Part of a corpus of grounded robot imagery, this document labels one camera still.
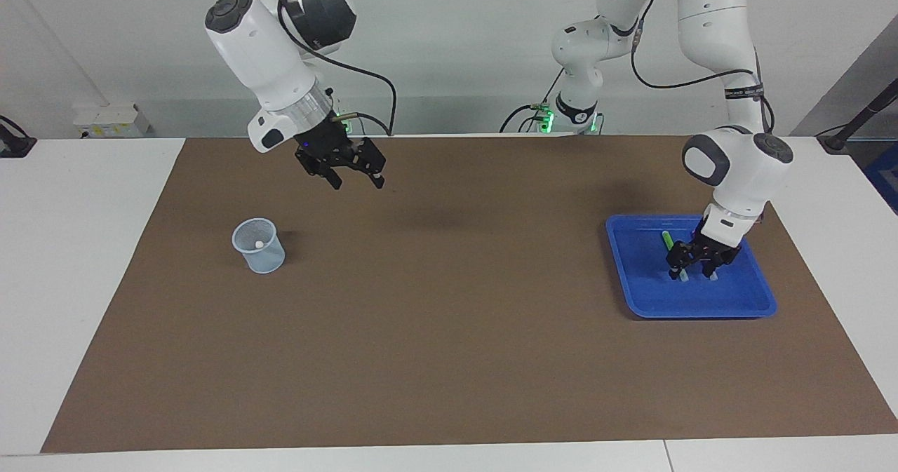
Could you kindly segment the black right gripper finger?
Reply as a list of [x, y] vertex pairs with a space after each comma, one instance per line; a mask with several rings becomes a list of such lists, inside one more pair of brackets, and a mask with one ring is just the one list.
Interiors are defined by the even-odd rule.
[[386, 165], [385, 156], [369, 137], [362, 137], [356, 143], [354, 151], [353, 169], [365, 174], [376, 189], [382, 189], [385, 183], [382, 176]]
[[312, 177], [323, 178], [334, 190], [341, 188], [341, 177], [328, 165], [309, 164], [306, 166], [306, 172]]

